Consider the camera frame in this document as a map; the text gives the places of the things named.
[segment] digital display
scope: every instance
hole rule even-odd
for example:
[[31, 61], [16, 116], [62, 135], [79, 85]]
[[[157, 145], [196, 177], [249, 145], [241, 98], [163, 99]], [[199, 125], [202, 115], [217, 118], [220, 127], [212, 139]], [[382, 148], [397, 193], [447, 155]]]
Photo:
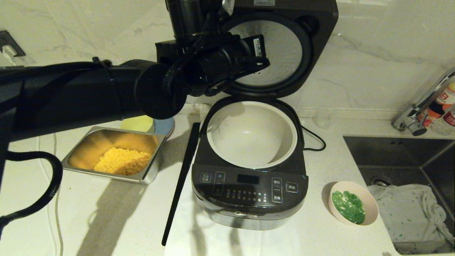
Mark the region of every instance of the digital display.
[[239, 175], [237, 175], [237, 182], [248, 183], [248, 184], [259, 184], [259, 176], [239, 174]]

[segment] white bowl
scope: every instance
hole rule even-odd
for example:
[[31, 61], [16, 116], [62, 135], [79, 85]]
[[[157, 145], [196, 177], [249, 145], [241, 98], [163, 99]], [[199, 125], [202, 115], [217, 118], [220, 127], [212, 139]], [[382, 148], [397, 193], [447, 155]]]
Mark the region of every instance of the white bowl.
[[297, 145], [297, 130], [281, 110], [255, 101], [224, 106], [210, 119], [207, 138], [227, 162], [262, 169], [285, 161]]
[[[338, 212], [337, 208], [335, 207], [332, 201], [332, 193], [335, 191], [340, 191], [343, 193], [344, 191], [349, 191], [352, 194], [356, 194], [358, 198], [362, 201], [364, 210], [365, 210], [365, 221], [361, 224], [355, 224], [350, 222], [348, 219], [344, 218], [340, 212]], [[337, 182], [330, 191], [329, 196], [329, 207], [332, 211], [332, 214], [342, 223], [349, 225], [349, 226], [367, 226], [372, 224], [378, 218], [378, 204], [374, 197], [370, 194], [370, 192], [360, 186], [357, 183], [350, 182], [350, 181], [340, 181]]]

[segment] rice cooker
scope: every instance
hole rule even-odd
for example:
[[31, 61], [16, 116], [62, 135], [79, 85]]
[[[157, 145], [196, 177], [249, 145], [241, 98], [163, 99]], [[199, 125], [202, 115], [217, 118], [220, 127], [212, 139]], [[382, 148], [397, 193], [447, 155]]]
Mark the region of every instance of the rice cooker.
[[303, 132], [296, 112], [278, 98], [303, 85], [337, 19], [335, 0], [236, 0], [222, 29], [264, 35], [271, 65], [233, 82], [202, 124], [192, 188], [213, 221], [270, 230], [303, 205]]

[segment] brand logo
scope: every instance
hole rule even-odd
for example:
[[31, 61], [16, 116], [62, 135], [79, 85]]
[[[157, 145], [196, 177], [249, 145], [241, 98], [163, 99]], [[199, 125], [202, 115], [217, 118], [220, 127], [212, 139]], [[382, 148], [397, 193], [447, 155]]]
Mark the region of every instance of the brand logo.
[[244, 213], [244, 212], [241, 212], [241, 211], [236, 211], [235, 215], [242, 216], [242, 217], [253, 217], [253, 218], [257, 218], [258, 217], [256, 214]]

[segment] rice cooker control panel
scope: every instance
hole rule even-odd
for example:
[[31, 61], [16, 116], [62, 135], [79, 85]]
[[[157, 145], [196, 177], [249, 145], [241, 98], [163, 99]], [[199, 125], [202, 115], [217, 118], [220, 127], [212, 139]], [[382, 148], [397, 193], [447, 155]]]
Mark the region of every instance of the rice cooker control panel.
[[298, 199], [305, 175], [220, 167], [192, 171], [199, 194], [237, 205], [275, 206]]

